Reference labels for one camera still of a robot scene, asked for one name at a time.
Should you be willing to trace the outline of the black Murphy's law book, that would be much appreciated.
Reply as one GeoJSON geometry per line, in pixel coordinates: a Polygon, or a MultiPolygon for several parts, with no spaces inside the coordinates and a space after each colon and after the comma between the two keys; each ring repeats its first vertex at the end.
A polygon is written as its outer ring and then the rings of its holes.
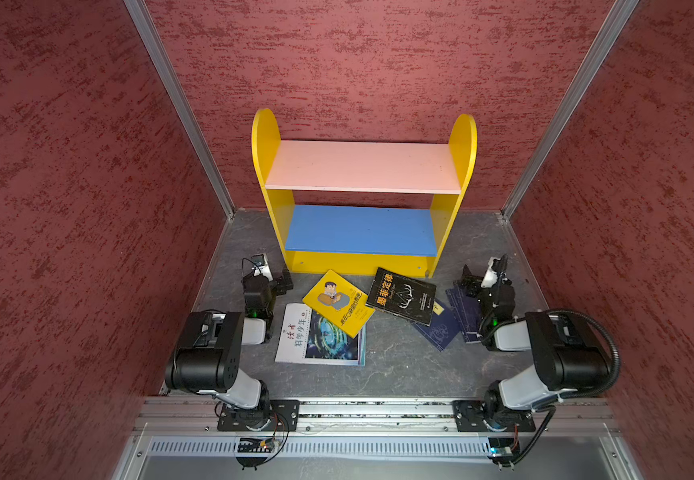
{"type": "Polygon", "coordinates": [[[432,322],[436,286],[378,268],[366,305],[422,326],[432,322]]]}

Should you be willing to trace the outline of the yellow cartoon book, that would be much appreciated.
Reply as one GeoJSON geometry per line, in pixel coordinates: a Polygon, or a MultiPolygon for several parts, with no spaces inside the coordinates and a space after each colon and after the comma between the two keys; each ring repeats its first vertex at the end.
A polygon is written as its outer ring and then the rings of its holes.
{"type": "Polygon", "coordinates": [[[303,302],[351,338],[362,331],[375,309],[367,295],[333,270],[327,271],[303,302]]]}

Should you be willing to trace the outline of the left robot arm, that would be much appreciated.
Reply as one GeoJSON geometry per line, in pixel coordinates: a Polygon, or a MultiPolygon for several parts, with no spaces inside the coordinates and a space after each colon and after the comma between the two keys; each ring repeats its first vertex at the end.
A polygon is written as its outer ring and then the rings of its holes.
{"type": "Polygon", "coordinates": [[[170,391],[218,401],[217,429],[228,432],[292,432],[300,402],[274,400],[266,384],[240,367],[242,348],[272,338],[276,298],[293,288],[290,273],[248,273],[242,279],[244,310],[208,309],[189,314],[165,368],[170,391]]]}

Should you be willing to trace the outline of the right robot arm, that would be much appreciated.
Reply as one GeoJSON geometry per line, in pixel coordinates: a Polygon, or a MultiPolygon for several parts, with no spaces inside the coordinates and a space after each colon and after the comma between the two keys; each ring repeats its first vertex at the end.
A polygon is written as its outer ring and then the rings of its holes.
{"type": "Polygon", "coordinates": [[[507,263],[506,257],[491,259],[482,276],[464,267],[451,303],[467,339],[491,352],[528,352],[532,363],[492,382],[480,400],[453,402],[460,431],[531,431],[533,413],[565,400],[596,397],[616,383],[621,371],[613,337],[592,317],[563,308],[515,316],[507,263]]]}

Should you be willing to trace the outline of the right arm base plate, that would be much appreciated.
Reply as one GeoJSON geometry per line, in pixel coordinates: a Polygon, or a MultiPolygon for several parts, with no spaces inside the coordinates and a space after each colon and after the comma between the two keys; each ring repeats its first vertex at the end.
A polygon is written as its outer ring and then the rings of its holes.
{"type": "Polygon", "coordinates": [[[536,426],[529,411],[511,410],[501,403],[478,400],[451,402],[453,419],[458,432],[513,433],[535,432],[536,426]]]}

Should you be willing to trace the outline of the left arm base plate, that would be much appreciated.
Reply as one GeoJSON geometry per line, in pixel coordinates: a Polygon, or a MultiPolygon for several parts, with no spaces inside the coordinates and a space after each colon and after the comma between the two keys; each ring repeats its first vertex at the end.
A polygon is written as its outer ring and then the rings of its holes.
{"type": "Polygon", "coordinates": [[[299,400],[263,400],[255,409],[225,405],[217,419],[219,432],[273,433],[297,429],[301,402],[299,400]]]}

